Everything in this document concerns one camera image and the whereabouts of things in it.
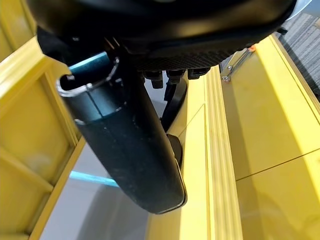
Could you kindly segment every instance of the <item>yellow panel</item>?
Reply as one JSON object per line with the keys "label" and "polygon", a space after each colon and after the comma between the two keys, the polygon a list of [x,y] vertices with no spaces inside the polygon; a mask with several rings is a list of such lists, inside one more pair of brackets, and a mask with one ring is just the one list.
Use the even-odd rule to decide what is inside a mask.
{"label": "yellow panel", "polygon": [[189,80],[187,84],[188,90],[185,101],[169,129],[169,132],[175,136],[179,136],[185,130],[188,123],[205,103],[203,77],[197,80]]}
{"label": "yellow panel", "polygon": [[0,25],[0,62],[12,53],[11,46]]}
{"label": "yellow panel", "polygon": [[0,240],[28,240],[25,234],[0,234]]}
{"label": "yellow panel", "polygon": [[49,182],[70,156],[71,144],[39,80],[0,118],[0,126],[0,145]]}
{"label": "yellow panel", "polygon": [[151,215],[146,233],[147,240],[210,239],[205,136],[203,106],[179,136],[184,148],[181,173],[187,189],[187,203],[172,212]]}
{"label": "yellow panel", "polygon": [[37,30],[37,24],[36,24],[36,21],[34,20],[34,18],[32,17],[31,12],[27,6],[27,0],[20,0],[20,1],[21,1],[23,10],[24,10],[26,19],[28,20],[30,29],[32,31],[32,34],[35,35],[36,30]]}
{"label": "yellow panel", "polygon": [[20,0],[0,1],[0,23],[15,50],[33,37]]}
{"label": "yellow panel", "polygon": [[237,181],[243,238],[318,240],[320,151]]}
{"label": "yellow panel", "polygon": [[320,148],[319,122],[271,37],[222,88],[236,179]]}
{"label": "yellow panel", "polygon": [[45,192],[6,166],[0,156],[0,233],[25,233]]}

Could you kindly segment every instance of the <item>blue light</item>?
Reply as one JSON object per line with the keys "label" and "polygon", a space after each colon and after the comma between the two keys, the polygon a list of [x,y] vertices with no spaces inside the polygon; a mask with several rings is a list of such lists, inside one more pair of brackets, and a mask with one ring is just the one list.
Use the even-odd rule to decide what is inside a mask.
{"label": "blue light", "polygon": [[101,59],[109,61],[109,58],[108,58],[108,55],[107,55],[106,52],[101,52],[101,53],[99,53],[97,55],[94,55],[92,57],[89,57],[89,58],[87,58],[87,59],[85,59],[85,60],[83,60],[81,62],[78,62],[78,63],[70,66],[69,69],[70,69],[71,72],[73,72],[74,70],[79,69],[79,68],[87,65],[88,63],[97,64],[97,63],[99,63],[97,61],[101,61]]}
{"label": "blue light", "polygon": [[103,184],[103,185],[107,185],[115,188],[119,187],[115,180],[108,177],[95,176],[95,175],[90,175],[90,174],[86,174],[78,171],[71,171],[69,177],[71,179],[76,179],[84,182]]}

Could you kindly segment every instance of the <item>metal bracket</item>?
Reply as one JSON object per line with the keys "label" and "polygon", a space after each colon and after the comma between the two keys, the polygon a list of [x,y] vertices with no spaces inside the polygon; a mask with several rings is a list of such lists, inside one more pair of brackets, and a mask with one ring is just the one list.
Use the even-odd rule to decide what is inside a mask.
{"label": "metal bracket", "polygon": [[227,67],[227,73],[221,75],[221,79],[225,82],[230,82],[231,81],[231,75],[239,68],[241,65],[244,63],[244,61],[249,58],[253,52],[256,51],[255,46],[251,46],[247,48],[243,54],[234,62],[233,65],[228,65]]}

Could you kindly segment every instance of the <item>grey carpet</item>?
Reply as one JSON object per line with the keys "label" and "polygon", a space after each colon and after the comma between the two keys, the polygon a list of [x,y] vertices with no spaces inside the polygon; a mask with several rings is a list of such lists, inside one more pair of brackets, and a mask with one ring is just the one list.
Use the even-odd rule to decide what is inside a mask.
{"label": "grey carpet", "polygon": [[320,29],[318,17],[303,13],[285,22],[286,35],[280,42],[320,101]]}

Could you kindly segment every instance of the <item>bolt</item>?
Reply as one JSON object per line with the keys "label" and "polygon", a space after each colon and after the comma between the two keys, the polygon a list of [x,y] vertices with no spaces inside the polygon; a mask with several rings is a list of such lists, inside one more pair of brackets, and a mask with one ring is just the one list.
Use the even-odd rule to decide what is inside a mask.
{"label": "bolt", "polygon": [[230,82],[230,78],[228,76],[223,76],[222,80],[225,81],[226,83]]}

